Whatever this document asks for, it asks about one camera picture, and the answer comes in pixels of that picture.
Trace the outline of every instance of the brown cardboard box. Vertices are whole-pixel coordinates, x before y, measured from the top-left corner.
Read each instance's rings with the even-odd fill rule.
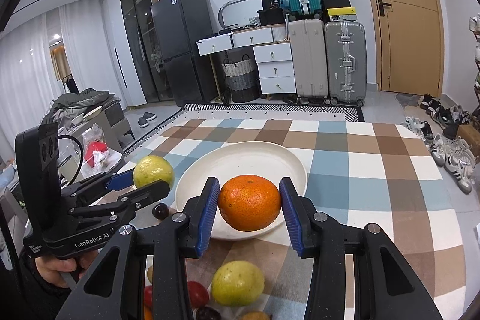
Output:
[[[457,137],[461,137],[470,145],[470,149],[478,162],[480,156],[480,133],[477,129],[470,124],[460,125],[458,127]]]

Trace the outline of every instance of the brown curtain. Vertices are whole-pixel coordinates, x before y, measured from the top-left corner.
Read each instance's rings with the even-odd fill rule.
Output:
[[[68,65],[67,54],[65,53],[65,47],[61,46],[53,51],[50,51],[53,62],[53,69],[57,80],[64,79],[71,74],[70,66]]]

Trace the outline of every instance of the wooden door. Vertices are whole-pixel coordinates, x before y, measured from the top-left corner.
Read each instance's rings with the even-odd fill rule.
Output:
[[[380,90],[438,96],[443,74],[438,0],[375,3],[380,28],[376,37],[381,37],[381,51],[377,51],[381,54]]]

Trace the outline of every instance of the door frame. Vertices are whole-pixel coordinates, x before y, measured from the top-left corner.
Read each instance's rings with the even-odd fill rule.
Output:
[[[442,94],[443,89],[443,67],[445,63],[445,33],[443,31],[443,13],[440,0],[437,1],[437,10],[440,23],[440,85],[438,87],[438,96]],[[375,48],[376,48],[376,83],[377,90],[382,90],[382,35],[380,31],[380,14],[378,11],[377,0],[370,0],[371,11],[373,14],[373,26],[375,29]]]

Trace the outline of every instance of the human hand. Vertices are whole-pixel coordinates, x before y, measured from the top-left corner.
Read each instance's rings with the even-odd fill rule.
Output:
[[[98,251],[93,250],[86,252],[78,258],[78,264],[83,269],[79,278],[82,278],[86,269],[92,264],[97,257]],[[73,272],[77,269],[77,260],[71,258],[67,260],[60,260],[53,255],[44,255],[40,258],[35,258],[35,265],[37,266],[40,276],[57,287],[68,287],[66,281],[63,279],[61,272]]]

